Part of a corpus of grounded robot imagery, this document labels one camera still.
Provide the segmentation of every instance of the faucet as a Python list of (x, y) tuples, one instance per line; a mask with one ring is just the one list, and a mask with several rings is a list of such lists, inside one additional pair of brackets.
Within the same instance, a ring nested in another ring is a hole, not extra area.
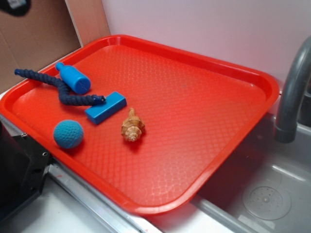
[(274, 139), (290, 143), (297, 122), (311, 126), (311, 36), (301, 45), (288, 73), (274, 123)]

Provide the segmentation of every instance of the toy bottle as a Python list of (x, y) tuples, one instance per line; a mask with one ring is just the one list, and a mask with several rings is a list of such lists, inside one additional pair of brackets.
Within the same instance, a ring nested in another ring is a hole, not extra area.
[(59, 62), (55, 68), (59, 71), (61, 79), (77, 94), (85, 94), (91, 88), (90, 79), (72, 66)]

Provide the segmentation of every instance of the sink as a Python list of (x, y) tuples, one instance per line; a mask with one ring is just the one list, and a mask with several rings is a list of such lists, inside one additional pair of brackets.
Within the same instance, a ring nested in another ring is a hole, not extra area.
[(273, 122), (267, 114), (198, 195), (241, 228), (309, 233), (311, 131), (299, 125), (295, 141), (282, 144), (273, 139)]

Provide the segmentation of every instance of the drain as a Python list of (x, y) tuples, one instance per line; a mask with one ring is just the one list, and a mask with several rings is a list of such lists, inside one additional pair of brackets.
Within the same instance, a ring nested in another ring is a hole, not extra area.
[(242, 200), (249, 213), (264, 220), (282, 218), (291, 209), (287, 191), (272, 181), (250, 184), (244, 190)]

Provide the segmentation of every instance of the cardboard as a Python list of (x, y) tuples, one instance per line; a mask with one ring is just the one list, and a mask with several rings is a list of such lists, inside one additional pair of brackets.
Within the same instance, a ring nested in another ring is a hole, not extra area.
[(0, 93), (23, 80), (16, 68), (39, 71), (79, 47), (63, 0), (32, 1), (23, 17), (0, 12)]

